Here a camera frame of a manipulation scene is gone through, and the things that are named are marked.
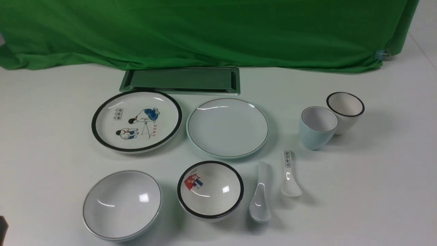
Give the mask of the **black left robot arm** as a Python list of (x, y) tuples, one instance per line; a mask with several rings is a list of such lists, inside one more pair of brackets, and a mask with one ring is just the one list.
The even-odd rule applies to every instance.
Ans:
[(9, 228), (9, 224), (7, 223), (4, 216), (0, 216), (0, 246), (3, 246), (6, 233)]

